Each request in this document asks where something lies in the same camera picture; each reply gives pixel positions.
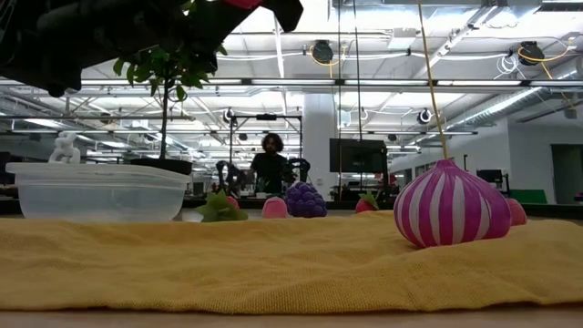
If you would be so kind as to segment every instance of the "man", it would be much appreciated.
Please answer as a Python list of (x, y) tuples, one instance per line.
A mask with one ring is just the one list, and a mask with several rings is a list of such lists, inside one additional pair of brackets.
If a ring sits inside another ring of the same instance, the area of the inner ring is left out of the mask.
[(281, 174), (287, 163), (287, 159), (278, 154), (283, 150), (283, 142), (280, 136), (270, 133), (265, 136), (261, 146), (265, 152), (255, 155), (251, 163), (251, 174), (257, 173), (255, 185), (262, 179), (265, 184), (262, 192), (279, 193), (281, 192)]

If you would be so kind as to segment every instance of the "white toy figure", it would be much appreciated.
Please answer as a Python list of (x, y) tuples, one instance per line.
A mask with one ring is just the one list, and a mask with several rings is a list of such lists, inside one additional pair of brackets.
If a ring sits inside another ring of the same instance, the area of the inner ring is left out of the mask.
[(77, 138), (75, 133), (61, 132), (55, 139), (55, 151), (48, 159), (49, 163), (79, 164), (81, 162), (81, 152), (73, 147), (73, 142)]

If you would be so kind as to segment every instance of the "purple toy grapes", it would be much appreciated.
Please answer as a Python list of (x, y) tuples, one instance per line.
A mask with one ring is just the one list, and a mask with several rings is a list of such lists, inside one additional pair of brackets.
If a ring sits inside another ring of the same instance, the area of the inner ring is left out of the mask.
[(320, 218), (328, 214), (326, 201), (310, 184), (297, 182), (285, 195), (288, 212), (294, 217)]

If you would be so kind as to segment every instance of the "black pot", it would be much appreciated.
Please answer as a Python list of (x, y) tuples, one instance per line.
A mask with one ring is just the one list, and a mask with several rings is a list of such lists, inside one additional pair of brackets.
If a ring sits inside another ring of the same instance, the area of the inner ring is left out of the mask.
[(190, 175), (192, 163), (179, 159), (132, 159), (132, 165), (149, 166), (156, 169), (165, 169), (172, 172)]

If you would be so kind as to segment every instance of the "curly hair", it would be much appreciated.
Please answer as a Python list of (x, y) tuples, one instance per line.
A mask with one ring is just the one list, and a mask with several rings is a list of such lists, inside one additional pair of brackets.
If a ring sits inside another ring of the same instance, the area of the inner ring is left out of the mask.
[(265, 138), (263, 138), (263, 141), (261, 142), (261, 146), (263, 147), (263, 150), (265, 150), (265, 147), (267, 146), (267, 141), (269, 139), (273, 139), (273, 142), (275, 143), (275, 150), (277, 152), (283, 151), (283, 141), (281, 141), (280, 136), (276, 133), (268, 133), (267, 136), (265, 136)]

